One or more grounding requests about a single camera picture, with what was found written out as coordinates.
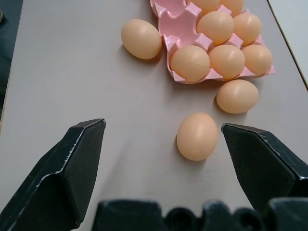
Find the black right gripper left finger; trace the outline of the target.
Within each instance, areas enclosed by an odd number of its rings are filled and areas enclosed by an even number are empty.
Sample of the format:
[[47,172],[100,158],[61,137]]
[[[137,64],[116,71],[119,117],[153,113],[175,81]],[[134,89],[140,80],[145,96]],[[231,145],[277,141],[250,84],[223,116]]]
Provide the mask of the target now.
[[71,231],[84,221],[96,182],[104,119],[69,128],[0,214],[2,231]]

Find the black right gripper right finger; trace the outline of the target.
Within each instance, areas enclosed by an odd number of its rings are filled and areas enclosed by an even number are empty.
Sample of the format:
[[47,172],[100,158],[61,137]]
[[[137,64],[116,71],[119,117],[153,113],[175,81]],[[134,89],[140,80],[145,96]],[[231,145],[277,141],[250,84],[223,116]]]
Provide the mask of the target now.
[[307,197],[307,164],[276,136],[229,123],[221,131],[239,184],[255,210],[264,211],[273,198]]

